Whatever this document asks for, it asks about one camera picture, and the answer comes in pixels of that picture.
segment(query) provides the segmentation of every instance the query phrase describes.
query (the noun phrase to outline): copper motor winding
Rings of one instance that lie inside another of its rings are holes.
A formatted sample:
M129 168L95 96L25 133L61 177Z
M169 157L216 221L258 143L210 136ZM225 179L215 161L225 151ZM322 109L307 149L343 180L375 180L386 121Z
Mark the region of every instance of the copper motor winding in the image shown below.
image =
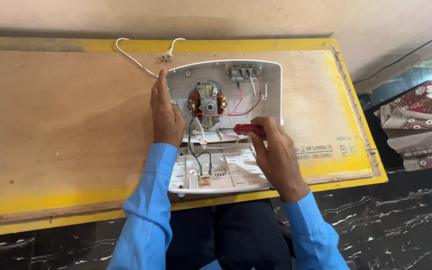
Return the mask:
M194 95L189 100L189 107L192 109L191 112L193 113L193 115L197 115L201 113L201 110L199 109L199 106L201 106L200 98L201 96L199 95L199 93L196 92L196 95ZM217 99L217 113L223 114L226 111L226 106L228 105L228 103L226 102L226 98L223 95L218 93L216 95L216 99Z

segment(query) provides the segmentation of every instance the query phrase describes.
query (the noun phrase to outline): folded cloth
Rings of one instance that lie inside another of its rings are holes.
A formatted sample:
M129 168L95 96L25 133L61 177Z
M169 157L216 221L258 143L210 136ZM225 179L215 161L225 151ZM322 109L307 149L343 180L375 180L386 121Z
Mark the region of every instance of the folded cloth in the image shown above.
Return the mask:
M432 81L381 106L375 115L407 171L432 167Z

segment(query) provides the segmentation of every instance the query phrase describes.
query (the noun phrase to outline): white power cord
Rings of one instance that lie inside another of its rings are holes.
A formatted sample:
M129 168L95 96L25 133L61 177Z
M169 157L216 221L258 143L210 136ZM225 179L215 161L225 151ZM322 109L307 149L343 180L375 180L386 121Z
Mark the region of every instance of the white power cord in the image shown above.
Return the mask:
M201 146L201 149L205 149L207 141L206 141L206 138L205 138L205 132L203 130L203 126L201 125L201 122L199 121L199 119L197 117L195 117L195 119L196 119L196 123L199 126L199 129L201 130L201 136L202 136L202 138L199 139L199 145Z
M131 57L129 54L127 54L125 51L123 51L119 46L118 46L118 41L120 41L120 40L130 40L129 38L118 38L117 40L116 40L116 48L120 51L120 52L122 52L122 53L124 53L127 57L129 57L131 60L133 60L133 61L135 61L136 62L136 64L138 64L141 68L143 68L144 70L146 70L149 74L151 74L151 75L153 75L154 77L156 77L156 78L158 78L159 76L157 75L157 74L154 74L153 72L151 72L150 70L148 70L147 68L145 68L144 66L142 66L135 58L133 58L133 57ZM171 59L171 57L173 57L173 47L174 47L174 42L175 41L177 41L177 40L185 40L185 39L183 39L183 38L177 38L177 39L175 39L175 40L173 40L173 43L171 43L171 48L169 49L169 50L167 50L165 53L163 53L162 54L162 56L161 56L161 60L165 60L165 61L167 61L167 60L170 60Z
M161 59L161 61L169 61L169 60L171 60L171 58L173 58L174 42L176 42L178 40L185 40L185 39L180 37L180 38L173 40L173 43L171 43L171 48L169 48L169 50L167 50L165 53L162 53L161 56L159 57L159 59Z
M240 142L240 140L238 139L234 144L230 145L230 146L223 146L223 147L209 147L207 146L207 149L226 149L226 148L231 148L233 146L236 146L238 143Z

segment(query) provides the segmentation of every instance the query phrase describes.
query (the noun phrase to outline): person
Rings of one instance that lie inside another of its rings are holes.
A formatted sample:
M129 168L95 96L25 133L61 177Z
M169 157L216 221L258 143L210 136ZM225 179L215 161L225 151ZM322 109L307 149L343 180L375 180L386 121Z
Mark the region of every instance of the person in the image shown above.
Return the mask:
M123 205L127 220L107 269L291 269L289 245L269 199L170 212L167 193L185 121L170 101L167 73L163 68L151 89L154 142L139 184ZM258 135L249 137L256 163L287 214L295 269L348 269L338 234L303 181L293 140L274 118L251 123L266 132L267 147Z

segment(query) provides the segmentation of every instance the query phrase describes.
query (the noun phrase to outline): hand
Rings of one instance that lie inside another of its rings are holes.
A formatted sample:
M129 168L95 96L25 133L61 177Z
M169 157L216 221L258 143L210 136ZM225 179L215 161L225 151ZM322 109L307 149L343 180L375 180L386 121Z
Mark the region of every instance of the hand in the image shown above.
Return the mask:
M184 118L180 108L170 101L166 76L168 69L159 71L159 78L151 88L154 143L166 143L179 147L184 137Z
M279 192L282 201L303 199L310 189L301 176L293 140L273 117L259 116L251 124L263 126L266 132L267 149L262 138L253 132L248 134L256 151L256 163L266 179Z

